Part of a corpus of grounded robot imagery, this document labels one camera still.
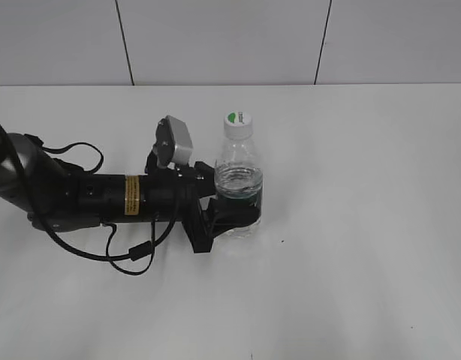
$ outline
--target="bottle cap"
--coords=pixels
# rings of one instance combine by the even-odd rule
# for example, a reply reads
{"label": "bottle cap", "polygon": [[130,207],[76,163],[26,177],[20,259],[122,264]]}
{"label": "bottle cap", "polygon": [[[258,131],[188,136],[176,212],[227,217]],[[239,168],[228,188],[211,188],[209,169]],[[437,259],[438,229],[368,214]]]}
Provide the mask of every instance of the bottle cap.
{"label": "bottle cap", "polygon": [[231,140],[244,140],[252,135],[252,117],[247,112],[236,111],[224,118],[225,136]]}

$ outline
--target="table surface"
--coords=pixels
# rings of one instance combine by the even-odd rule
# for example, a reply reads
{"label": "table surface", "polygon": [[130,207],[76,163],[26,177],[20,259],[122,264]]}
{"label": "table surface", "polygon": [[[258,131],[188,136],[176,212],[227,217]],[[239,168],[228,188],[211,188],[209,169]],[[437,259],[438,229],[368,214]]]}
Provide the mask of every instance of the table surface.
{"label": "table surface", "polygon": [[[263,155],[248,240],[193,254],[179,225],[129,277],[0,199],[0,359],[461,359],[461,84],[0,88],[7,131],[94,143],[102,173],[142,173],[167,114],[212,163],[229,110]],[[63,236],[101,254],[107,235]],[[111,251],[148,235],[121,226]]]}

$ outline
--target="plastic water bottle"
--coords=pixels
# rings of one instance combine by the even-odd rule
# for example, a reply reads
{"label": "plastic water bottle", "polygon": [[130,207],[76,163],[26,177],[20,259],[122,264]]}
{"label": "plastic water bottle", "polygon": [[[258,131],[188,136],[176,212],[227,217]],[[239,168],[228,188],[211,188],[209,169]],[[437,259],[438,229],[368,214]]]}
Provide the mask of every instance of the plastic water bottle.
{"label": "plastic water bottle", "polygon": [[[217,196],[233,207],[261,207],[262,170],[252,139],[252,117],[246,112],[231,112],[224,117],[225,140],[215,162]],[[261,219],[251,226],[227,231],[229,236],[251,235]]]}

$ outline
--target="cable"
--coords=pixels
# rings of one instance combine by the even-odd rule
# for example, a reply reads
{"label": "cable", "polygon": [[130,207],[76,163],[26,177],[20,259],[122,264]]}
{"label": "cable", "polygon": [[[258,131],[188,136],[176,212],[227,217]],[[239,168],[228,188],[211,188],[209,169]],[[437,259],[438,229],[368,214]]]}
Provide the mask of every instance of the cable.
{"label": "cable", "polygon": [[1,125],[0,125],[0,137],[2,139],[2,142],[5,144],[5,146],[8,149],[9,157],[11,159],[12,165],[14,166],[14,168],[15,168],[15,170],[17,172],[17,177],[20,180],[20,184],[22,185],[23,190],[26,193],[26,196],[27,196],[27,199],[29,201],[29,205],[32,208],[32,211],[34,212],[34,214],[37,217],[38,221],[41,223],[41,225],[44,228],[47,235],[57,245],[59,245],[61,248],[64,248],[65,250],[69,251],[70,253],[73,253],[74,255],[77,255],[79,257],[84,257],[86,259],[94,260],[94,261],[109,262],[109,261],[121,261],[121,260],[126,260],[126,259],[136,260],[136,259],[139,259],[140,257],[144,257],[144,256],[148,255],[148,254],[145,254],[145,255],[141,256],[142,252],[140,252],[140,253],[135,253],[134,256],[132,256],[132,254],[131,254],[132,249],[129,250],[129,253],[124,254],[124,255],[118,255],[118,256],[95,255],[93,253],[87,253],[85,251],[76,249],[75,247],[69,245],[64,240],[62,240],[56,234],[54,229],[49,225],[49,223],[47,222],[47,219],[44,217],[44,215],[41,213],[41,210],[38,208],[38,205],[37,205],[37,202],[35,201],[34,194],[32,192],[30,184],[27,181],[26,172],[23,169],[22,163],[20,162],[19,155],[17,154],[17,151],[16,151],[16,149],[14,147],[14,144],[12,143],[11,139],[8,137],[7,132],[4,130],[4,128]]}
{"label": "cable", "polygon": [[101,156],[100,160],[98,161],[97,165],[95,165],[92,169],[90,170],[84,170],[84,173],[86,174],[95,174],[97,171],[99,171],[102,167],[102,164],[104,163],[104,154],[102,154],[102,151],[100,151],[97,146],[94,146],[93,144],[89,144],[87,142],[82,142],[82,141],[79,141],[79,142],[74,142],[70,145],[67,145],[63,148],[46,148],[46,147],[43,147],[42,146],[42,150],[44,150],[45,152],[48,152],[49,154],[55,154],[55,155],[60,155],[60,154],[64,154],[65,152],[68,152],[70,149],[72,149],[74,146],[78,146],[78,145],[84,145],[84,146],[88,146],[94,150],[96,150],[96,152],[99,153],[99,155]]}
{"label": "cable", "polygon": [[[110,257],[110,255],[109,255],[110,242],[112,241],[113,236],[117,232],[117,225],[115,225],[114,223],[104,223],[103,225],[105,227],[111,227],[112,228],[112,232],[110,233],[109,238],[107,240],[107,245],[105,246],[105,255],[107,257]],[[151,222],[150,226],[151,226],[151,236],[150,236],[150,239],[151,239],[151,241],[150,241],[151,242],[151,252],[150,252],[149,264],[147,264],[147,266],[145,268],[143,268],[142,270],[130,271],[130,270],[126,270],[124,268],[121,268],[120,266],[115,264],[114,261],[112,261],[112,260],[109,261],[109,263],[111,264],[112,267],[114,267],[115,270],[117,270],[118,272],[121,272],[123,274],[132,275],[132,276],[142,275],[147,270],[149,270],[149,268],[150,268],[150,266],[152,264],[152,261],[154,260],[154,255],[155,255],[155,245],[154,245],[155,244],[155,220],[154,219],[152,219],[152,222]]]}

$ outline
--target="yellow warning label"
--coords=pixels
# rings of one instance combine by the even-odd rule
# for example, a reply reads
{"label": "yellow warning label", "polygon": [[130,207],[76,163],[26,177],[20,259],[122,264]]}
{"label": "yellow warning label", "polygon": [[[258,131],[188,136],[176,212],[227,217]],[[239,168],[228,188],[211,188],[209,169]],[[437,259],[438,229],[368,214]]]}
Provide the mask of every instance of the yellow warning label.
{"label": "yellow warning label", "polygon": [[139,176],[125,177],[125,214],[139,215],[140,183]]}

